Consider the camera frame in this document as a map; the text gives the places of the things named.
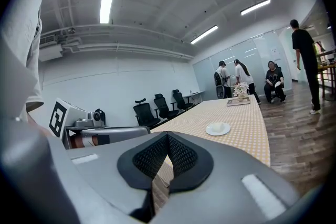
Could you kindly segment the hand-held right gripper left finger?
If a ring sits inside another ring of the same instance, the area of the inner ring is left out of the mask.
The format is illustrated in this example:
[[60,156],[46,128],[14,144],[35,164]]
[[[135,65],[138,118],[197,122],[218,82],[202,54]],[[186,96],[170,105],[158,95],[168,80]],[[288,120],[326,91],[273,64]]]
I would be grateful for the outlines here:
[[142,206],[146,192],[131,188],[117,169],[119,156],[151,138],[153,134],[95,147],[67,151],[80,174],[105,200],[126,214]]

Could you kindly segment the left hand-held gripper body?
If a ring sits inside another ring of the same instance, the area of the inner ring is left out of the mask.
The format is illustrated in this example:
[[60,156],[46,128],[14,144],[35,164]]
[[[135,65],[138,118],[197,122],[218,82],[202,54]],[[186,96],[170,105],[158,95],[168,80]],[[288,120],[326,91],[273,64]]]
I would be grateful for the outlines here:
[[71,149],[70,137],[81,131],[105,127],[99,112],[89,112],[60,98],[56,99],[49,129],[61,139],[65,149]]

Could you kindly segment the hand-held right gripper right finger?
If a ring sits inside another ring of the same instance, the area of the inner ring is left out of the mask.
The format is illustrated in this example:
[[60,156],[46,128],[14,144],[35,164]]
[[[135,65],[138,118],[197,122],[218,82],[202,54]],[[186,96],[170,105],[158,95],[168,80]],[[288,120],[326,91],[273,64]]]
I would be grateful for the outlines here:
[[298,200],[273,169],[238,148],[177,133],[210,153],[210,175],[197,188],[171,193],[157,223],[278,223]]

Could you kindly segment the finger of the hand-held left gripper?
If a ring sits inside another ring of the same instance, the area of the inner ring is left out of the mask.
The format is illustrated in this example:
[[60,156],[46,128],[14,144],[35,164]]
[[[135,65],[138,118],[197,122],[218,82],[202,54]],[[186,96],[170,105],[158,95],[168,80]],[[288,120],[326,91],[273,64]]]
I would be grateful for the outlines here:
[[121,142],[151,133],[146,126],[107,127],[104,130],[109,135],[110,143]]

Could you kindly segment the person's left hand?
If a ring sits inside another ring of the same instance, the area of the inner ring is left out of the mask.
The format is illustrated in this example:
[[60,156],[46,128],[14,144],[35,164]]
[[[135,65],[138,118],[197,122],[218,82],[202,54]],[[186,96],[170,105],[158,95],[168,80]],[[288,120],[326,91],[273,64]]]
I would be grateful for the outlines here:
[[72,148],[93,147],[98,145],[96,136],[72,136],[70,137]]

